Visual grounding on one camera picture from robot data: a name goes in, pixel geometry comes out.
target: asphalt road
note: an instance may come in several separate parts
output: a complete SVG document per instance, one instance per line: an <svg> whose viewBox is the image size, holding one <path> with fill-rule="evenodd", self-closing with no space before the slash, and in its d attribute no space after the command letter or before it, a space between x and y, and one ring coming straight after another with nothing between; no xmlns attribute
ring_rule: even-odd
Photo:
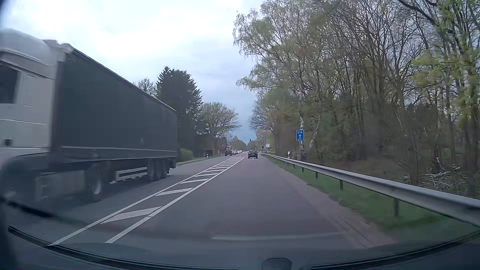
<svg viewBox="0 0 480 270"><path fill-rule="evenodd" d="M100 202L57 210L78 223L31 218L12 225L51 245L203 266L225 266L231 254L241 264L393 243L260 154L246 156L181 165L158 182L120 183Z"/></svg>

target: black car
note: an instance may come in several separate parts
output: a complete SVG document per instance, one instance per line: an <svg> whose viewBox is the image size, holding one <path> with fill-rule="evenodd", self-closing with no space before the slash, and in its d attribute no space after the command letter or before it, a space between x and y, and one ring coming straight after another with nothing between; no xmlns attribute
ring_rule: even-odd
<svg viewBox="0 0 480 270"><path fill-rule="evenodd" d="M250 150L248 151L248 158L258 158L257 150Z"/></svg>

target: guardrail post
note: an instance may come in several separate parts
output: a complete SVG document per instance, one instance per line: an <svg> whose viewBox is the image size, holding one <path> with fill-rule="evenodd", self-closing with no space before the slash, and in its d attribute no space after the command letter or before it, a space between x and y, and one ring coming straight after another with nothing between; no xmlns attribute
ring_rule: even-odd
<svg viewBox="0 0 480 270"><path fill-rule="evenodd" d="M400 206L397 199L393 199L393 212L396 217L400 215Z"/></svg>

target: road sign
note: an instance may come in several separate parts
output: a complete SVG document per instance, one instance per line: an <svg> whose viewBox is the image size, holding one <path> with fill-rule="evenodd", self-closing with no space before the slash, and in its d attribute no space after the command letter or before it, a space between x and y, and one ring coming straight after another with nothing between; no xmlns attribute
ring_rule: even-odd
<svg viewBox="0 0 480 270"><path fill-rule="evenodd" d="M303 129L297 129L297 142L303 141Z"/></svg>

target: semi-trailer truck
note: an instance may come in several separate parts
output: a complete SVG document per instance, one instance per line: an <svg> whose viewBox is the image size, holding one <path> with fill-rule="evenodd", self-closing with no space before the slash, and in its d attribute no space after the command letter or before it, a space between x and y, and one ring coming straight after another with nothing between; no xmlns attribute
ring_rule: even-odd
<svg viewBox="0 0 480 270"><path fill-rule="evenodd" d="M175 168L177 114L69 44L0 30L0 186L48 205Z"/></svg>

